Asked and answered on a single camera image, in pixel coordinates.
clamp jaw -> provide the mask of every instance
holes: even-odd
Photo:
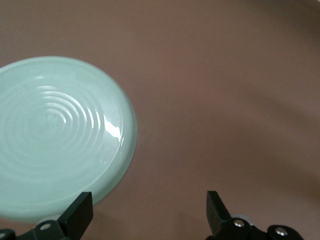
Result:
[[[232,218],[216,191],[207,192],[206,217],[212,232],[206,240],[303,240],[288,226],[272,225],[263,232],[242,218]]]
[[[82,192],[57,220],[43,221],[20,236],[0,229],[0,240],[80,240],[92,218],[92,194]]]

mint green plate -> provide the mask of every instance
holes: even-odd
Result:
[[[121,88],[76,59],[0,68],[0,216],[36,222],[83,191],[101,200],[134,155],[137,122]]]

plate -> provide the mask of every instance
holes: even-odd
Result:
[[[0,216],[37,222],[81,192],[93,203],[125,174],[137,142],[126,94],[105,72],[58,56],[0,68]]]

brown background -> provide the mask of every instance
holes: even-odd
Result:
[[[204,240],[206,191],[320,236],[320,11],[298,0],[0,4],[0,66],[81,59],[132,100],[138,143],[83,240]],[[0,220],[21,234],[32,225]]]

metal screw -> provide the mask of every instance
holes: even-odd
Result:
[[[233,223],[234,223],[234,225],[236,225],[238,228],[242,228],[242,227],[245,225],[244,221],[242,221],[242,220],[240,220],[240,219],[234,220]]]
[[[40,227],[40,230],[46,230],[46,229],[50,228],[50,226],[51,226],[50,223],[43,224],[43,225]]]
[[[281,236],[287,236],[288,235],[287,231],[284,228],[280,227],[280,226],[275,229],[275,232],[277,234],[281,235]]]

